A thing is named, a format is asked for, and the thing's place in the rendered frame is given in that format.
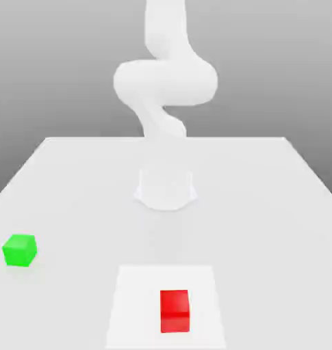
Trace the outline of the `small red cube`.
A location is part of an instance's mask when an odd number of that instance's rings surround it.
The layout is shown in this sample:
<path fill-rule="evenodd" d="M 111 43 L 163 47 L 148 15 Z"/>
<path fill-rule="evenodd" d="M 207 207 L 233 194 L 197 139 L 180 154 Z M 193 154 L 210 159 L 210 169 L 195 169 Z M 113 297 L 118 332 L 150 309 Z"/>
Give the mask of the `small red cube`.
<path fill-rule="evenodd" d="M 161 333 L 190 331 L 188 290 L 160 291 L 160 331 Z"/>

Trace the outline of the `small green cube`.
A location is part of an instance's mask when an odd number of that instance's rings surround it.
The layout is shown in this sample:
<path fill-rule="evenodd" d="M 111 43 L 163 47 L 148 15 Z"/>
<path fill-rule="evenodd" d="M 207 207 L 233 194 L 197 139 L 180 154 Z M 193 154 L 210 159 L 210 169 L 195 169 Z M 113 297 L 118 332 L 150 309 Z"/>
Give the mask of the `small green cube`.
<path fill-rule="evenodd" d="M 37 254 L 34 235 L 13 234 L 2 246 L 7 266 L 28 267 Z"/>

